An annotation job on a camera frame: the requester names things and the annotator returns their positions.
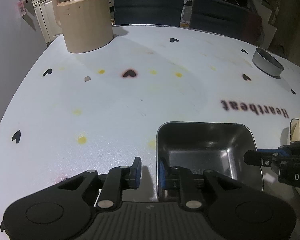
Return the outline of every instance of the white cabinet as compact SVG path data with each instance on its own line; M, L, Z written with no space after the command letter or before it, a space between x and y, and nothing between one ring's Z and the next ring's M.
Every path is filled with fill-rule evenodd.
M45 42L50 42L50 37L49 37L49 34L48 34L48 31L47 31L47 28L46 28L46 25L44 23L44 20L43 20L43 16L42 16L42 13L41 13L41 9L40 9L40 5L38 2L36 2L34 5L34 12L35 12L35 15L38 19L38 22L39 22L39 26L40 26L40 29L42 31L42 34L43 34L43 37L44 37L44 40Z
M60 34L62 34L62 29L56 23L53 13L52 0L43 0L40 1L39 4L50 40L53 41Z

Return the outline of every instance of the round table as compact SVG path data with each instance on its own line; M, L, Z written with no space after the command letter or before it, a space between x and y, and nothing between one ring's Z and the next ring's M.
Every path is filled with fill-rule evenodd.
M243 41L167 26L113 31L109 44L82 54L59 36L19 86L0 123L0 223L18 198L136 156L140 189L123 198L156 201L156 133L169 121L241 123L257 148L287 144L290 119L300 117L298 66L273 55L285 68L275 79L255 67L256 47ZM274 183L268 192L300 214L292 187ZM300 220L291 239L299 230Z

